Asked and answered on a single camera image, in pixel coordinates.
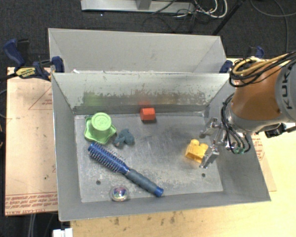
metal stand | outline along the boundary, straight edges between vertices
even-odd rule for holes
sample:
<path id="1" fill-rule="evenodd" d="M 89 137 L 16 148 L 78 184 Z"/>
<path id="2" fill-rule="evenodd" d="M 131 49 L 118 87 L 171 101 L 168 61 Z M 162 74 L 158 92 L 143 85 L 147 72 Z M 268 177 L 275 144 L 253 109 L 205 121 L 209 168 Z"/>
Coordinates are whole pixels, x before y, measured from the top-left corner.
<path id="1" fill-rule="evenodd" d="M 166 7 L 170 1 L 155 0 L 81 0 L 83 11 L 132 11 L 156 12 Z M 174 2 L 163 13 L 176 13 L 178 10 L 191 10 L 189 2 Z"/>

green plastic object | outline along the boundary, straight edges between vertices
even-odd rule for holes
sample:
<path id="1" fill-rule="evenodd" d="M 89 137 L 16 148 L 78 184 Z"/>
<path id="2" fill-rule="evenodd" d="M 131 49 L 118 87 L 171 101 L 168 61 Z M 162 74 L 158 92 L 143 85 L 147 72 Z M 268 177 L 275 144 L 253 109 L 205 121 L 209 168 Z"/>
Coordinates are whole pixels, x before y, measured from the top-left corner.
<path id="1" fill-rule="evenodd" d="M 116 128 L 106 113 L 96 113 L 85 120 L 84 137 L 87 140 L 105 144 L 115 133 Z"/>

black carpet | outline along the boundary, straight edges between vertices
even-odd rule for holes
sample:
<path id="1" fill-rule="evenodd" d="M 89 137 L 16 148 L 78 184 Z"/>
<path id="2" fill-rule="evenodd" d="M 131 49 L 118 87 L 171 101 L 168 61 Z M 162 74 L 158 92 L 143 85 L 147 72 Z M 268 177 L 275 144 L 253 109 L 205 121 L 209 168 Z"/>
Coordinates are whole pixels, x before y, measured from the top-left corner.
<path id="1" fill-rule="evenodd" d="M 30 53 L 38 59 L 49 58 L 48 28 L 91 29 L 128 32 L 177 33 L 212 35 L 222 19 L 207 16 L 174 18 L 167 14 L 151 17 L 147 13 L 82 12 L 81 0 L 0 0 L 0 77 L 7 67 L 15 64 L 2 47 L 12 38 L 29 39 Z M 227 0 L 229 10 L 239 0 Z M 227 57 L 245 57 L 249 47 L 260 46 L 265 58 L 296 50 L 296 14 L 287 17 L 272 15 L 294 14 L 296 0 L 246 0 L 218 33 Z M 0 85 L 0 91 L 6 83 Z M 6 97 L 0 97 L 0 112 L 5 114 Z M 0 118 L 5 130 L 5 119 Z M 4 147 L 0 150 L 0 233 L 5 237 L 27 236 L 30 216 L 5 217 L 4 205 Z M 35 236 L 43 236 L 46 227 L 60 228 L 57 215 L 38 214 Z"/>

black wire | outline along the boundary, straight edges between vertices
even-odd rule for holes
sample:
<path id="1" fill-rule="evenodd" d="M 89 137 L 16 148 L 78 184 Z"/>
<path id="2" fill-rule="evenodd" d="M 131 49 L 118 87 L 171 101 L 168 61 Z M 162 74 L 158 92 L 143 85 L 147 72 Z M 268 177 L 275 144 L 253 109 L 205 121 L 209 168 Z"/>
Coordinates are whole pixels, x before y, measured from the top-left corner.
<path id="1" fill-rule="evenodd" d="M 283 14 L 283 15 L 272 15 L 272 14 L 268 14 L 268 13 L 266 13 L 266 12 L 263 12 L 263 11 L 259 10 L 259 9 L 253 4 L 253 1 L 252 1 L 252 0 L 250 0 L 250 2 L 251 2 L 252 7 L 253 7 L 255 10 L 257 10 L 258 12 L 262 13 L 263 15 L 266 15 L 266 16 L 269 16 L 269 17 L 290 17 L 290 16 L 293 16 L 293 15 L 296 15 L 296 11 L 293 12 L 293 13 Z"/>
<path id="2" fill-rule="evenodd" d="M 245 140 L 248 144 L 248 147 L 246 148 L 246 143 L 244 142 L 244 140 L 241 138 L 241 136 L 234 130 L 234 128 L 229 125 L 228 123 L 228 120 L 225 116 L 225 111 L 226 111 L 226 108 L 228 106 L 228 104 L 230 103 L 232 97 L 233 97 L 234 94 L 231 94 L 229 97 L 227 97 L 227 99 L 225 100 L 225 102 L 223 102 L 223 106 L 222 106 L 222 109 L 221 109 L 221 119 L 222 119 L 222 125 L 224 126 L 225 130 L 226 130 L 226 135 L 227 135 L 227 139 L 228 139 L 228 143 L 229 143 L 229 147 L 230 147 L 230 150 L 234 153 L 234 154 L 238 154 L 234 151 L 234 147 L 232 146 L 231 144 L 231 136 L 234 138 L 234 140 L 237 142 L 237 145 L 238 147 L 243 150 L 242 153 L 246 153 L 250 150 L 251 148 L 251 145 L 250 145 L 250 142 L 247 138 L 247 135 L 244 133 L 244 137 L 245 137 Z"/>
<path id="3" fill-rule="evenodd" d="M 165 7 L 163 7 L 163 8 L 161 8 L 161 9 L 159 9 L 159 10 L 157 10 L 157 11 L 155 11 L 155 12 L 153 12 L 152 13 L 152 15 L 154 15 L 154 14 L 157 14 L 157 13 L 160 13 L 160 12 L 162 12 L 162 11 L 164 11 L 165 9 L 167 9 L 168 7 L 170 7 L 174 2 L 176 2 L 177 0 L 173 0 L 173 1 L 171 1 L 168 5 L 166 5 Z"/>
<path id="4" fill-rule="evenodd" d="M 261 82 L 261 81 L 267 79 L 268 77 L 270 77 L 271 75 L 273 75 L 273 74 L 274 74 L 275 72 L 277 72 L 277 71 L 274 71 L 274 72 L 272 72 L 270 75 L 268 75 L 267 77 L 265 77 L 265 78 L 263 78 L 263 79 L 257 81 L 258 78 L 259 78 L 264 72 L 269 71 L 269 70 L 271 70 L 271 69 L 273 69 L 273 68 L 279 66 L 279 65 L 282 64 L 283 62 L 285 62 L 285 61 L 289 61 L 289 60 L 290 60 L 290 62 L 289 62 L 288 64 L 291 64 L 291 63 L 295 63 L 295 62 L 296 62 L 296 51 L 294 51 L 294 52 L 290 52 L 290 53 L 289 53 L 288 55 L 286 55 L 285 57 L 279 59 L 278 61 L 276 61 L 276 62 L 274 62 L 274 63 L 272 63 L 272 64 L 269 64 L 269 66 L 267 66 L 267 67 L 264 68 L 263 70 L 260 70 L 261 68 L 257 68 L 256 70 L 250 72 L 250 73 L 249 73 L 248 75 L 246 75 L 246 76 L 235 75 L 235 74 L 233 73 L 232 69 L 231 69 L 231 71 L 230 71 L 230 73 L 229 73 L 229 84 L 230 84 L 231 86 L 233 86 L 233 87 L 238 88 L 238 87 L 245 87 L 245 86 L 247 86 L 247 85 L 249 85 L 249 84 L 253 84 L 253 83 Z M 244 82 L 243 84 L 234 84 L 234 83 L 232 82 L 232 80 L 241 80 L 241 81 L 242 81 L 242 80 L 245 80 L 245 79 L 251 79 L 251 80 L 248 81 L 248 82 Z"/>

